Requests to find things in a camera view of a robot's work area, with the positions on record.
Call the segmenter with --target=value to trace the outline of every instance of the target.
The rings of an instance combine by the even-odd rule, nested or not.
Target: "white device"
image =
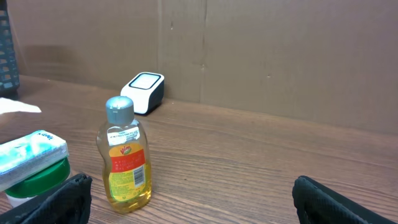
[[[123,87],[120,95],[132,99],[135,113],[147,114],[162,102],[164,76],[152,72],[141,72]]]

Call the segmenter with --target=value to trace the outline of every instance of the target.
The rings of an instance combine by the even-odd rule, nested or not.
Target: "plastic bottle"
[[[106,102],[107,122],[98,131],[97,147],[104,159],[103,181],[106,196],[119,213],[146,205],[152,181],[147,138],[134,118],[134,105],[126,96]]]

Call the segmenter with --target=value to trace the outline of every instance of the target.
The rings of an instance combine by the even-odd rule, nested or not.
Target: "white paper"
[[[0,114],[10,112],[30,112],[41,113],[42,111],[38,106],[29,105],[20,101],[10,100],[7,98],[0,98]]]

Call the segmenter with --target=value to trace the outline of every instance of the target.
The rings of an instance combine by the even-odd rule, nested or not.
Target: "black basket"
[[[7,1],[0,0],[0,95],[15,92],[19,87],[19,71],[12,43]]]

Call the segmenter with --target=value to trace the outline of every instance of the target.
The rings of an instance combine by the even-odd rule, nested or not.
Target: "table surface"
[[[64,138],[74,172],[93,178],[91,223],[298,223],[294,180],[307,175],[398,222],[398,136],[164,100],[143,123],[153,198],[128,215],[104,194],[95,139],[118,92],[21,77],[42,113],[0,115],[0,142],[44,129]],[[2,193],[0,213],[11,207]]]

